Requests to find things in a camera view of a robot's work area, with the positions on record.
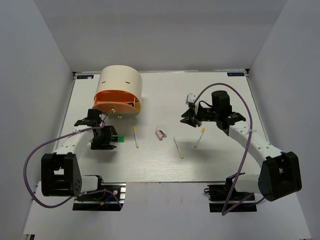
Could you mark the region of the green black highlighter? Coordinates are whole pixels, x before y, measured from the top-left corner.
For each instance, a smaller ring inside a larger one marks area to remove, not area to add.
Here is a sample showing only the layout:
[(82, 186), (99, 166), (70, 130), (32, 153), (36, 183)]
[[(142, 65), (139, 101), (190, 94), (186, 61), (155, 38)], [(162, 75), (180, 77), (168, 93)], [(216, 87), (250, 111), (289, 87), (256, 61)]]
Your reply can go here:
[(125, 137), (124, 136), (113, 136), (111, 141), (117, 142), (117, 143), (124, 143)]

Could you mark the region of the orange organizer drawer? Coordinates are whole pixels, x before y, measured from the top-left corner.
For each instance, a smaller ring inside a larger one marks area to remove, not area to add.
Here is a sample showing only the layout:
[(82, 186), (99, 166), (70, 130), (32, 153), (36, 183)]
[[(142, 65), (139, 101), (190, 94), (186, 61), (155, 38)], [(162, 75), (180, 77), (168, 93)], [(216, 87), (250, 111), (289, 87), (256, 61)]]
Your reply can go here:
[(135, 117), (141, 111), (140, 100), (127, 91), (103, 90), (94, 97), (93, 109), (106, 114), (125, 115), (133, 114)]

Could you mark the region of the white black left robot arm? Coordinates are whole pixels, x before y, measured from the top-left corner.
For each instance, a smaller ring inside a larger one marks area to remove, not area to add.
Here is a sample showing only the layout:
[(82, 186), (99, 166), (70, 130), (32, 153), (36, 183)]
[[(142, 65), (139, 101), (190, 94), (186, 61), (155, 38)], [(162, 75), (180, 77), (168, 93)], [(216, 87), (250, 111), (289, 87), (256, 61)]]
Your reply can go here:
[(41, 159), (41, 191), (46, 197), (78, 197), (89, 193), (99, 200), (105, 196), (106, 187), (99, 175), (82, 175), (78, 160), (87, 145), (91, 150), (113, 150), (112, 142), (118, 133), (112, 125), (104, 125), (103, 113), (89, 109), (87, 117), (77, 120), (71, 136), (53, 153)]

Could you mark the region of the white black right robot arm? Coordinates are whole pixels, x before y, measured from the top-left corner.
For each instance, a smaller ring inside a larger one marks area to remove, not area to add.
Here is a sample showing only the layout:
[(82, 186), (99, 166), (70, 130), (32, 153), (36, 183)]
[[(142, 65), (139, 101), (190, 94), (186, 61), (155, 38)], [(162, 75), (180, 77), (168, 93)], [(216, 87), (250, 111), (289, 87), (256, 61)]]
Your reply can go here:
[(240, 113), (232, 110), (230, 97), (224, 90), (211, 94), (212, 104), (202, 107), (196, 96), (186, 97), (188, 110), (182, 114), (181, 123), (192, 127), (202, 122), (215, 122), (227, 136), (238, 142), (255, 159), (260, 167), (259, 174), (241, 173), (226, 178), (226, 195), (236, 200), (246, 193), (261, 194), (266, 200), (277, 199), (296, 193), (302, 189), (302, 179), (298, 156), (284, 152), (271, 145), (265, 138), (250, 129), (249, 122)]

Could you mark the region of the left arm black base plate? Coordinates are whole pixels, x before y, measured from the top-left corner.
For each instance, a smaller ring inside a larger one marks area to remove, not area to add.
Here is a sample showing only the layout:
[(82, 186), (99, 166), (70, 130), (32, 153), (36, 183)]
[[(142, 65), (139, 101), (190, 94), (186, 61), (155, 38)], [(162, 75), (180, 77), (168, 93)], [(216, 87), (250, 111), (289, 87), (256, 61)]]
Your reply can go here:
[(82, 194), (72, 206), (73, 211), (119, 212), (126, 198), (126, 183), (101, 183), (98, 193)]

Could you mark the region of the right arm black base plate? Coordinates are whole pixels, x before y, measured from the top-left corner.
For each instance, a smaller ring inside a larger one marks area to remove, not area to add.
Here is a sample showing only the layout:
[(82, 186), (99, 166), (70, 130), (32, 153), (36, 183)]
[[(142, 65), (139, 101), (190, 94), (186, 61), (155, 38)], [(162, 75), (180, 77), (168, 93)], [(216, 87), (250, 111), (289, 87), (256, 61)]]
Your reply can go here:
[[(222, 213), (225, 201), (227, 199), (229, 191), (227, 190), (224, 182), (216, 182), (213, 184), (207, 185), (207, 187), (203, 190), (204, 194), (208, 195), (209, 201), (209, 210), (211, 213)], [(229, 202), (227, 204), (226, 210), (235, 206), (242, 199), (245, 199), (250, 194), (248, 192), (237, 192), (233, 191)], [(256, 212), (256, 199), (255, 196), (252, 195), (246, 201), (241, 203), (239, 206), (235, 207), (231, 210), (231, 212)]]

